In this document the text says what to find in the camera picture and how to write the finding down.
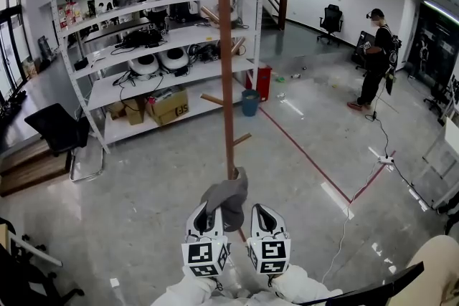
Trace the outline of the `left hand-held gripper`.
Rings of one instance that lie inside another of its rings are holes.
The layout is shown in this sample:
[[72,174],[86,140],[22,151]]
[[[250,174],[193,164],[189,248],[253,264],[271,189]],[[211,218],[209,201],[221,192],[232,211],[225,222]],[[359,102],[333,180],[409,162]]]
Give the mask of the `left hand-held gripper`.
[[218,277],[229,256],[227,245],[221,208],[208,211],[206,201],[198,205],[186,220],[184,266],[194,277]]

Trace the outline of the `grey cap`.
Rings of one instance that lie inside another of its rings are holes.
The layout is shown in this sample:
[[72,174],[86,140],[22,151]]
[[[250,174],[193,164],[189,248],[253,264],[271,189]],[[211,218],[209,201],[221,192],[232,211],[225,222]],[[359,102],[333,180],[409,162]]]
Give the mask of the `grey cap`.
[[248,194],[247,174],[243,167],[236,167],[234,175],[235,179],[213,184],[201,197],[201,203],[207,202],[208,214],[221,208],[225,232],[238,231],[245,219],[243,204]]

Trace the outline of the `wooden coat rack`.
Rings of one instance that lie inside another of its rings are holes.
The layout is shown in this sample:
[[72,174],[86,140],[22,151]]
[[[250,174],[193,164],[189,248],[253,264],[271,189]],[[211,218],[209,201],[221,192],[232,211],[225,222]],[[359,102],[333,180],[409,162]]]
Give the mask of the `wooden coat rack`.
[[235,167],[234,162],[234,147],[251,137],[248,133],[241,138],[234,139],[233,125],[233,99],[232,99],[232,56],[237,52],[243,44],[243,40],[236,44],[232,43],[232,27],[231,27],[231,4],[230,0],[219,0],[219,13],[215,14],[207,7],[201,8],[202,12],[209,19],[219,26],[220,35],[220,56],[221,56],[221,71],[222,71],[222,99],[212,97],[211,95],[203,94],[202,99],[221,105],[224,112],[224,139],[226,147],[227,160],[227,179],[231,182],[239,176],[239,172]]

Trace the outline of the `person's left forearm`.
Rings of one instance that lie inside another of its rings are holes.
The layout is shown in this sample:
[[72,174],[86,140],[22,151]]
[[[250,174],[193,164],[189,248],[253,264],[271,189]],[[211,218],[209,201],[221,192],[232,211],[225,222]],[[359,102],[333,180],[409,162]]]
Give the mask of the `person's left forearm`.
[[166,288],[151,306],[210,306],[210,298],[217,288],[215,280],[195,277],[190,268],[183,266],[182,280]]

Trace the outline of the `blue waste bin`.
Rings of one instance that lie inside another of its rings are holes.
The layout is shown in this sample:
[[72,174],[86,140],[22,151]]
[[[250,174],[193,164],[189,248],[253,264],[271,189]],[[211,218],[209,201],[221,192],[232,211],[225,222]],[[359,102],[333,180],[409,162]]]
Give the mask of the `blue waste bin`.
[[256,90],[245,90],[242,92],[242,113],[246,117],[256,114],[260,102],[260,94]]

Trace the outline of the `black chair backrest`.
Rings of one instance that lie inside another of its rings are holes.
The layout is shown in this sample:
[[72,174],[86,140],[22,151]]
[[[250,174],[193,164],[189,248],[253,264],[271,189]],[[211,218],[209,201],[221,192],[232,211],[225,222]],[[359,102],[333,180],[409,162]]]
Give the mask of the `black chair backrest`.
[[392,297],[399,294],[423,272],[424,264],[419,262],[381,282],[342,295],[302,302],[298,306],[386,306]]

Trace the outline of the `white metal shelving unit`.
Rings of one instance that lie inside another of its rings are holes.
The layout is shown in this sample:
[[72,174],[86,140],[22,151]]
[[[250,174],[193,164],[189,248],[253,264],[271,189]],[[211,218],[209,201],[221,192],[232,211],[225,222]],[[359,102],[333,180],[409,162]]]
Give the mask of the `white metal shelving unit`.
[[[221,56],[217,61],[203,63],[196,61],[176,71],[162,68],[157,54],[164,50],[183,47],[187,52],[191,44],[212,43],[220,48],[219,26],[202,12],[203,6],[219,13],[219,0],[162,0],[136,1],[130,5],[115,8],[91,17],[83,17],[80,23],[64,29],[60,28],[58,0],[49,0],[58,44],[63,57],[67,57],[67,40],[91,26],[111,19],[117,19],[118,32],[124,36],[135,30],[153,30],[160,32],[165,42],[157,47],[138,47],[130,49],[115,48],[113,44],[96,51],[83,50],[82,58],[87,57],[88,66],[75,71],[74,64],[66,60],[65,66],[73,89],[87,117],[95,137],[104,150],[111,143],[159,128],[153,118],[144,110],[143,123],[130,125],[127,116],[112,120],[107,106],[117,101],[143,97],[155,91],[173,86],[182,86],[187,91],[189,112],[172,121],[174,123],[195,115],[223,107],[201,98],[203,94],[222,99]],[[239,24],[232,29],[232,43],[243,40],[243,44],[232,56],[232,99],[233,105],[242,99],[246,71],[252,70],[252,82],[257,79],[260,53],[261,8],[262,0],[230,0],[236,8]],[[153,6],[167,6],[166,30],[158,29],[147,18]],[[154,54],[159,69],[152,75],[137,75],[129,67],[128,61],[147,54]]]

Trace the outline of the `plain cardboard box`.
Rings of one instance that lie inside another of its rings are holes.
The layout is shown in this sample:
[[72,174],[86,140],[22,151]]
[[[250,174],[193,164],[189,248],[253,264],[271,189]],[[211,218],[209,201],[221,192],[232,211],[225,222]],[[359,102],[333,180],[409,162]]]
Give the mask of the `plain cardboard box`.
[[126,116],[126,107],[121,101],[109,104],[107,110],[112,120],[117,120],[118,118]]
[[143,97],[136,97],[124,100],[125,112],[130,125],[139,125],[144,120],[144,99]]

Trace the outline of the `pile of black headsets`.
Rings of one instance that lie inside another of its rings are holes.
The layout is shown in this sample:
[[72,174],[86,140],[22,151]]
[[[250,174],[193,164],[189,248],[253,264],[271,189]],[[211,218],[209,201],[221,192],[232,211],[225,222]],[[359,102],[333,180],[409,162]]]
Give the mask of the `pile of black headsets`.
[[189,61],[208,63],[217,61],[220,58],[220,48],[212,43],[207,44],[191,44],[188,47],[187,54]]

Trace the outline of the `black visitor chair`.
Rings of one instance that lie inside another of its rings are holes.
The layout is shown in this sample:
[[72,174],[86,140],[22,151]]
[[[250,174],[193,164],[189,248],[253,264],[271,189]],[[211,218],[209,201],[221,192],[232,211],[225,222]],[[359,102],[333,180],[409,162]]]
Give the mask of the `black visitor chair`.
[[90,123],[86,117],[75,119],[59,103],[49,105],[25,117],[24,122],[35,129],[45,140],[54,157],[67,154],[69,179],[77,183],[99,176],[104,168],[104,150],[100,149],[100,167],[96,172],[76,177],[76,158],[79,148],[87,146]]

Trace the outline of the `wooden steps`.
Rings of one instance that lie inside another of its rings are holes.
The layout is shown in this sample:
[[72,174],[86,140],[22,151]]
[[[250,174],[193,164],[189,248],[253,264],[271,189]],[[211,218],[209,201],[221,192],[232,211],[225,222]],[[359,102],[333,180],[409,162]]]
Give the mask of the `wooden steps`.
[[54,153],[38,140],[0,160],[0,197],[70,172],[71,153]]

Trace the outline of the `black office chair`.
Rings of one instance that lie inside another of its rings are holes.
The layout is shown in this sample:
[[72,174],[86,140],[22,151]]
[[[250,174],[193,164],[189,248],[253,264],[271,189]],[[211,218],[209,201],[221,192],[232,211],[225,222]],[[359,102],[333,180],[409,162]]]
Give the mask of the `black office chair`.
[[442,85],[436,82],[430,89],[430,95],[424,98],[423,102],[428,103],[429,111],[434,110],[440,118],[450,102],[452,93],[449,85]]
[[57,274],[44,274],[30,260],[35,255],[14,240],[15,228],[0,217],[0,306],[66,306],[74,297],[84,297],[73,288],[61,295],[55,286]]
[[341,32],[343,19],[343,13],[340,10],[339,6],[329,4],[324,9],[324,17],[320,17],[320,28],[325,31],[324,34],[317,36],[317,41],[321,39],[327,40],[327,45],[329,45],[335,38],[335,33]]
[[356,69],[366,69],[366,56],[364,53],[365,47],[371,47],[374,44],[374,35],[368,32],[361,31],[359,39],[351,56],[352,61],[356,64]]

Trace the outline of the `black white humanoid figure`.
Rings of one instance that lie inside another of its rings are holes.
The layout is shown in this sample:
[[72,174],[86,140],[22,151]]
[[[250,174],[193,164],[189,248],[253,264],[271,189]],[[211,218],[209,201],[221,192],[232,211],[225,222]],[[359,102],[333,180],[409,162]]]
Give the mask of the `black white humanoid figure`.
[[429,37],[422,32],[415,45],[415,71],[414,76],[418,76],[420,73],[424,73],[429,58]]

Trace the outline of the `row of snack packets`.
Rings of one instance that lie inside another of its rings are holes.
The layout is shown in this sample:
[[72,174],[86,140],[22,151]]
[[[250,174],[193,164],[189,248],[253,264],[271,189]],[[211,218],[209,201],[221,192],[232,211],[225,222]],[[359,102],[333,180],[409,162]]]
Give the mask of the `row of snack packets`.
[[58,16],[61,29],[71,27],[83,20],[81,8],[77,2],[69,2],[58,6]]

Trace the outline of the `glass entrance doors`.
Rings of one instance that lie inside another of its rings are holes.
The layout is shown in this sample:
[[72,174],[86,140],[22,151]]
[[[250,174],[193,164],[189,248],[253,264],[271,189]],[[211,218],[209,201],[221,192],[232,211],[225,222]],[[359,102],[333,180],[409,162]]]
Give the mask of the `glass entrance doors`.
[[8,100],[25,85],[31,61],[22,7],[0,10],[0,100]]

